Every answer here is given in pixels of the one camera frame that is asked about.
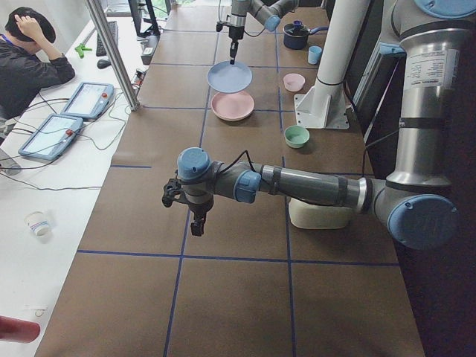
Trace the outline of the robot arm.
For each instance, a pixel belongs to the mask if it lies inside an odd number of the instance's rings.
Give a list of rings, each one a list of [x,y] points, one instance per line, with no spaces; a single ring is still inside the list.
[[[231,39],[230,64],[235,64],[239,41],[245,34],[246,17],[250,14],[265,30],[273,32],[280,20],[299,6],[298,0],[279,0],[271,5],[259,0],[233,0],[229,20],[223,23],[228,27],[228,37]]]
[[[343,129],[344,104],[356,105],[359,122],[370,115],[396,71],[403,84],[387,139],[394,150],[370,142],[362,155],[374,174],[359,179],[258,164],[246,152],[230,164],[201,148],[180,153],[176,177],[164,199],[193,212],[191,232],[201,236],[216,196],[252,203],[257,193],[288,196],[299,228],[342,228],[347,214],[374,215],[398,242],[412,249],[443,245],[457,232],[459,213],[449,199],[444,169],[448,106],[460,50],[475,31],[473,1],[384,1],[375,42],[365,33],[371,1],[336,1],[314,85],[294,101],[301,129]]]

